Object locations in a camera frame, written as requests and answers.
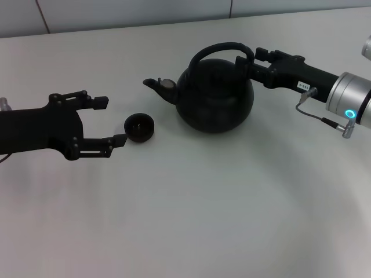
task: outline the white wall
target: white wall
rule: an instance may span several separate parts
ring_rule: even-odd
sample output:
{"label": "white wall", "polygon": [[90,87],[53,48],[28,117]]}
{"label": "white wall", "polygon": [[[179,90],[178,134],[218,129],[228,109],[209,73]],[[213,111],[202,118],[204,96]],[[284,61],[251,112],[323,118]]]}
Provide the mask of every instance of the white wall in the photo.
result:
{"label": "white wall", "polygon": [[[371,6],[371,0],[39,0],[51,32]],[[36,0],[0,0],[0,38],[45,34]]]}
{"label": "white wall", "polygon": [[371,0],[233,0],[232,17],[371,6]]}
{"label": "white wall", "polygon": [[230,0],[39,0],[51,32],[226,19]]}
{"label": "white wall", "polygon": [[0,0],[0,38],[46,34],[34,0]]}

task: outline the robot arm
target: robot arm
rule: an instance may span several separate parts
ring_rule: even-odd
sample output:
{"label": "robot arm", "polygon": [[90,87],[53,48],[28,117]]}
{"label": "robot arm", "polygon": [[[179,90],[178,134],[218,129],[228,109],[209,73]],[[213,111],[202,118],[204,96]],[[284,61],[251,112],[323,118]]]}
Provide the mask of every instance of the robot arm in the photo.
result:
{"label": "robot arm", "polygon": [[49,103],[38,109],[11,110],[0,99],[0,155],[36,149],[55,149],[68,160],[109,158],[114,148],[125,145],[127,135],[87,139],[77,110],[105,109],[108,97],[91,98],[86,91],[51,94]]}
{"label": "robot arm", "polygon": [[[371,37],[364,45],[362,55],[371,60]],[[284,87],[301,93],[301,101],[296,107],[299,112],[306,114],[298,107],[312,97],[326,103],[328,111],[349,120],[344,127],[329,119],[310,115],[342,131],[344,138],[350,138],[355,123],[371,129],[371,81],[347,72],[340,77],[330,74],[307,65],[302,56],[292,56],[279,50],[269,53],[257,48],[255,59],[268,61],[271,65],[266,68],[248,63],[247,78],[269,89]]]}

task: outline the metal cylinder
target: metal cylinder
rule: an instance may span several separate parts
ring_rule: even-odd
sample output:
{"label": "metal cylinder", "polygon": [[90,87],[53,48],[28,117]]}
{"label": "metal cylinder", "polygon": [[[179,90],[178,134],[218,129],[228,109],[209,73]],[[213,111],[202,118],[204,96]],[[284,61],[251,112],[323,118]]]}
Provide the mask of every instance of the metal cylinder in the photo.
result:
{"label": "metal cylinder", "polygon": [[362,48],[362,55],[371,60],[371,36],[367,39],[365,45]]}
{"label": "metal cylinder", "polygon": [[326,109],[371,128],[371,81],[343,73],[331,89]]}
{"label": "metal cylinder", "polygon": [[10,111],[11,107],[8,105],[8,101],[4,97],[0,97],[0,111]]}

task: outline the kettle spout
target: kettle spout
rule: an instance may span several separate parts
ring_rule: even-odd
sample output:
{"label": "kettle spout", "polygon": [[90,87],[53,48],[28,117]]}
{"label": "kettle spout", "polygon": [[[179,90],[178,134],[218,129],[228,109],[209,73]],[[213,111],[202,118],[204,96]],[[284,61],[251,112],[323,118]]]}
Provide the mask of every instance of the kettle spout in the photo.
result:
{"label": "kettle spout", "polygon": [[143,84],[154,90],[167,102],[177,104],[178,91],[174,81],[170,79],[161,80],[161,78],[159,78],[157,81],[155,79],[146,79],[143,81]]}

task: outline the blue led light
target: blue led light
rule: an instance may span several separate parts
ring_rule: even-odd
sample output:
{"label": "blue led light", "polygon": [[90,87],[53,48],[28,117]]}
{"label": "blue led light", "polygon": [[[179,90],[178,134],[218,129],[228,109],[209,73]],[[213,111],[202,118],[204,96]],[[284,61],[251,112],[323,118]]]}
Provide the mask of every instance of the blue led light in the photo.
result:
{"label": "blue led light", "polygon": [[355,118],[355,112],[353,110],[350,110],[350,109],[346,110],[345,115],[350,119]]}

